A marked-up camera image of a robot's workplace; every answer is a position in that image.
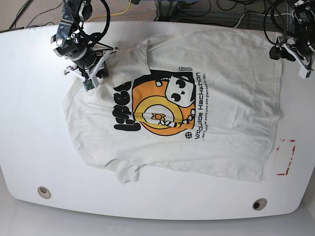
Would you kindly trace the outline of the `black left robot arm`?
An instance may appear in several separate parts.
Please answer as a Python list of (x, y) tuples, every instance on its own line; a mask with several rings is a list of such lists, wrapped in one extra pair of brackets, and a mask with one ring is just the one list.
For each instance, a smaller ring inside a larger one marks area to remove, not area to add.
[[(286, 3), (292, 8), (293, 17), (295, 18), (294, 32), (287, 30), (285, 20), (282, 16), (280, 19), (283, 23), (280, 26), (275, 20), (275, 13), (278, 12), (278, 5)], [(315, 55), (315, 2), (313, 0), (277, 0), (270, 3), (270, 18), (276, 29), (282, 33), (283, 38), (291, 37), (295, 39), (293, 48), (299, 56), (308, 61)]]

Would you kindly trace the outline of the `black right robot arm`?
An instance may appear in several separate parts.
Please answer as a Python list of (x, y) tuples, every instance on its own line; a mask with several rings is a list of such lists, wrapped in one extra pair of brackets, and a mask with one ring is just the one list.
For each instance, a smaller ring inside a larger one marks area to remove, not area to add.
[(89, 0), (64, 0), (62, 19), (58, 30), (51, 37), (53, 51), (59, 57), (71, 60), (77, 66), (82, 76), (88, 77), (88, 70), (96, 66), (100, 57), (94, 48), (95, 45), (104, 47), (103, 51), (112, 51), (114, 48), (102, 44), (100, 40), (106, 35), (110, 26), (110, 8), (106, 1), (101, 1), (106, 10), (105, 27), (102, 32), (87, 34), (83, 24), (92, 15), (93, 7)]

